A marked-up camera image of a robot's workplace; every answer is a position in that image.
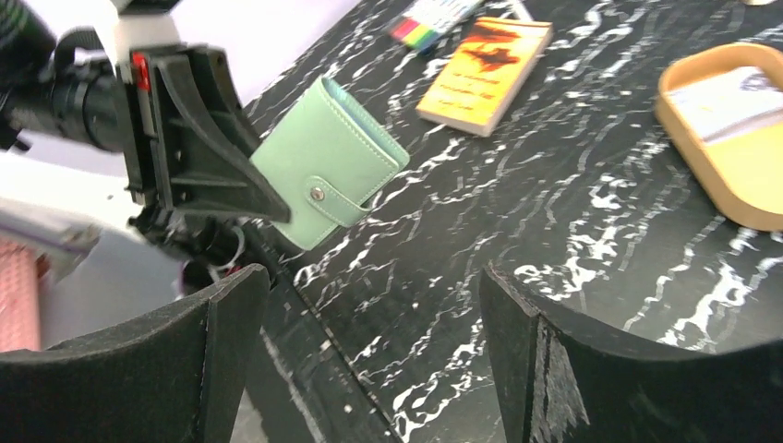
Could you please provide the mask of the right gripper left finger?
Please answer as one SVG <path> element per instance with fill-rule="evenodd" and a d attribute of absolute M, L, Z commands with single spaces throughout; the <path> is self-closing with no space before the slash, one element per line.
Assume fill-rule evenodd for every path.
<path fill-rule="evenodd" d="M 1 356 L 5 442 L 227 442 L 270 292 L 248 265 L 111 328 Z"/>

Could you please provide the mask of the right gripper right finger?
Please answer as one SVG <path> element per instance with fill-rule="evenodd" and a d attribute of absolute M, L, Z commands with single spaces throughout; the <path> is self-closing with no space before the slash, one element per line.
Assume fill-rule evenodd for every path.
<path fill-rule="evenodd" d="M 494 266 L 479 282 L 510 442 L 778 442 L 782 343 L 708 354 L 574 311 Z"/>

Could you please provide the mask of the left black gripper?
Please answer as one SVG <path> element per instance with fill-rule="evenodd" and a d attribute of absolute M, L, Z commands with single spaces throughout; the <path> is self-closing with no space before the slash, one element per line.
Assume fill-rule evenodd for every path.
<path fill-rule="evenodd" d="M 225 51 L 204 44 L 130 52 L 116 73 L 128 191 L 144 207 L 287 222 L 291 209 L 251 162 L 260 145 Z"/>

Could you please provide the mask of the mint green card holder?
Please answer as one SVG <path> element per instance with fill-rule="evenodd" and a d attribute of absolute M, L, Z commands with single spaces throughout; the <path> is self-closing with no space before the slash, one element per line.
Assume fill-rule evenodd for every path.
<path fill-rule="evenodd" d="M 363 219 L 410 157 L 352 95 L 320 76 L 250 160 L 291 210 L 289 221 L 274 227 L 311 250 Z"/>

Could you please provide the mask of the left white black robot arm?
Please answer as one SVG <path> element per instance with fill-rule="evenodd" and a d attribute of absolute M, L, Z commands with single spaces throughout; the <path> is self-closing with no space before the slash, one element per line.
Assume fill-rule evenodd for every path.
<path fill-rule="evenodd" d="M 259 136 L 224 50 L 186 43 L 173 1 L 112 1 L 103 27 L 56 38 L 24 1 L 1 5 L 1 147 L 24 130 L 125 159 L 146 212 L 288 222 L 291 210 L 251 162 Z"/>

